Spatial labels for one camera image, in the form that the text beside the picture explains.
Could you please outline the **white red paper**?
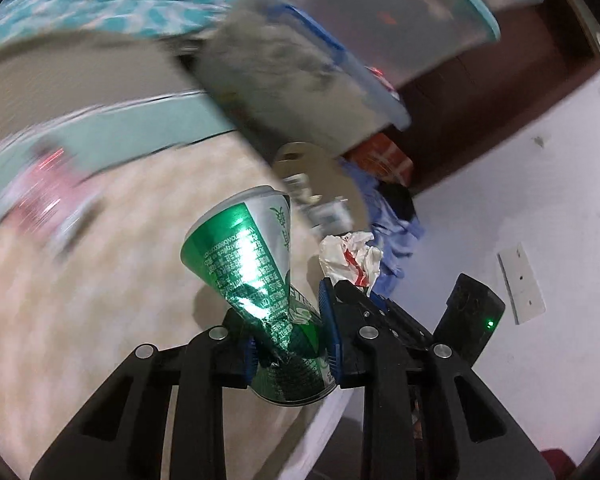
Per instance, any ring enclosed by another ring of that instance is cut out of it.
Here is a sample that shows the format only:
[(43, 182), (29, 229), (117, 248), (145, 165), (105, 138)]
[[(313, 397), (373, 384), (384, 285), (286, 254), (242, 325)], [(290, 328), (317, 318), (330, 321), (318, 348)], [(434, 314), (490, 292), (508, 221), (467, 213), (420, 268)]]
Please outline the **white red paper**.
[(370, 296), (380, 275), (384, 253), (372, 245), (372, 232), (356, 231), (344, 235), (329, 235), (321, 240), (318, 263), (324, 277), (333, 285), (350, 282)]

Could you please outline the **green aluminium can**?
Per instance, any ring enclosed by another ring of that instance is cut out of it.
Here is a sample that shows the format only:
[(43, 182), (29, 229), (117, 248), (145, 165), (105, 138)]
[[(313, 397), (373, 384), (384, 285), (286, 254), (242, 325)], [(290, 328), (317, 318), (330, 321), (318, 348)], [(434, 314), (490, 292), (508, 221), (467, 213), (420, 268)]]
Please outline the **green aluminium can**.
[(322, 322), (291, 284), (291, 208), (269, 185), (239, 192), (189, 229), (181, 260), (242, 320), (246, 378), (262, 399), (298, 406), (336, 387)]

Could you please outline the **blue and pink can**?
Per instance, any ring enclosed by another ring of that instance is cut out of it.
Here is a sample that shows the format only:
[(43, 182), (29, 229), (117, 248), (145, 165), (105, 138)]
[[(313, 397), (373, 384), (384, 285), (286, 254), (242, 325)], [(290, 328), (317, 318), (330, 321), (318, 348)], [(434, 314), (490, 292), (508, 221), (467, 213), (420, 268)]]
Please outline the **blue and pink can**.
[(0, 217), (55, 255), (65, 255), (95, 220), (102, 196), (63, 146), (36, 144), (0, 196)]

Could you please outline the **round beige trash bin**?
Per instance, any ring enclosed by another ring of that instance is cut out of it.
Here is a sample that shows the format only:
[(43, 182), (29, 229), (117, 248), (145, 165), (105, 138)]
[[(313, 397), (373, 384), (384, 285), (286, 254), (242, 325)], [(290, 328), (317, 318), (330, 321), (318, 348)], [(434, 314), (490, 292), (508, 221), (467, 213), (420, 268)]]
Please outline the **round beige trash bin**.
[(322, 148), (288, 143), (275, 155), (273, 170), (319, 240), (370, 229), (361, 191)]

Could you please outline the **blue cloth bundle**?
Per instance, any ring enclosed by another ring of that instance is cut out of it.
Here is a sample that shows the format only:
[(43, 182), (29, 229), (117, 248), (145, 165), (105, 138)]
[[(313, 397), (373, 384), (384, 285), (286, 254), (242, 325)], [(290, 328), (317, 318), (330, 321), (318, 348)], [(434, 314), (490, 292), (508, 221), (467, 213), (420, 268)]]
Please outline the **blue cloth bundle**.
[(378, 180), (344, 159), (338, 160), (342, 170), (360, 191), (368, 214), (368, 228), (373, 233), (372, 245), (382, 251), (380, 275), (373, 292), (389, 297), (404, 278), (404, 264), (414, 254), (416, 243), (424, 236), (413, 197), (400, 183)]

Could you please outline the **beige chevron bed quilt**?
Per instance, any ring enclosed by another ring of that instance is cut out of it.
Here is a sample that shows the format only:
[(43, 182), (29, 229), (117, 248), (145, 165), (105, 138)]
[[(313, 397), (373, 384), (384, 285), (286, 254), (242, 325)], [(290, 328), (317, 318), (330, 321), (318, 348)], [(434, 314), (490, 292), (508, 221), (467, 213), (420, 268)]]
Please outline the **beige chevron bed quilt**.
[(140, 344), (187, 344), (225, 302), (180, 251), (206, 211), (282, 181), (159, 41), (50, 32), (0, 47), (0, 196), (36, 144), (102, 196), (65, 255), (0, 217), (0, 455), (28, 478)]

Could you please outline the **orange red gift bag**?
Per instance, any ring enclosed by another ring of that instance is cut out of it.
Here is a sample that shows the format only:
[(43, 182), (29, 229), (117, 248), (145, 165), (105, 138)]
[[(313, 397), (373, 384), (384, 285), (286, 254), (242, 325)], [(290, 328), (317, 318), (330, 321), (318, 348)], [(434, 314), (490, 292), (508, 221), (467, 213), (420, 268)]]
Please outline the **orange red gift bag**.
[(378, 132), (358, 145), (350, 151), (348, 159), (378, 180), (406, 188), (411, 183), (412, 160), (385, 133)]

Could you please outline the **dark wooden door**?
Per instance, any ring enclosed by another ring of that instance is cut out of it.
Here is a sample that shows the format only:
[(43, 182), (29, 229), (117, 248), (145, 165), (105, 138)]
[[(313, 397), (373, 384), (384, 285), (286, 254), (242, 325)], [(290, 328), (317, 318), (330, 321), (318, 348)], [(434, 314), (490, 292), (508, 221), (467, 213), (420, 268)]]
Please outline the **dark wooden door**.
[(412, 124), (393, 141), (411, 159), (411, 189), (425, 191), (496, 148), (600, 70), (569, 0), (498, 14), (501, 38), (404, 84)]

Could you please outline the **teal-lidded clear storage bin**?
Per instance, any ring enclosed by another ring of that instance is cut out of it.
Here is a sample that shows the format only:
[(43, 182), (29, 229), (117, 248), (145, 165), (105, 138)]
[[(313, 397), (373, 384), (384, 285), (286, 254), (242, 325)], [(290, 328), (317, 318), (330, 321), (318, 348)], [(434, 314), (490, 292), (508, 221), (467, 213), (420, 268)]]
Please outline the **teal-lidded clear storage bin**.
[(303, 9), (395, 86), (498, 41), (495, 15), (543, 0), (301, 0)]

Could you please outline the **blue-lidded clear storage bin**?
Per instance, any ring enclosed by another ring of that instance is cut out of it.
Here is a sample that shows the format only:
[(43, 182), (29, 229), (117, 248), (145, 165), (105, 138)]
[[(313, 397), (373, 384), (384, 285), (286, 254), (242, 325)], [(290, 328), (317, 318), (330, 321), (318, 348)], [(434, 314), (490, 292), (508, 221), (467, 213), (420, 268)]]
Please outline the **blue-lidded clear storage bin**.
[(235, 0), (194, 75), (240, 130), (332, 156), (411, 123), (396, 92), (294, 0)]

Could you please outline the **white wall switch plate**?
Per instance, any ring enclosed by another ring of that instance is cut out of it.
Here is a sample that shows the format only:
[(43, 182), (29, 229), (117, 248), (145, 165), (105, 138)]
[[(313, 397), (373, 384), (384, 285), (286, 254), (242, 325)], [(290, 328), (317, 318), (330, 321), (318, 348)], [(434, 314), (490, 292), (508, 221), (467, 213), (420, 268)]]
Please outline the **white wall switch plate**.
[(546, 312), (546, 304), (524, 246), (503, 249), (498, 253), (515, 323), (521, 325)]

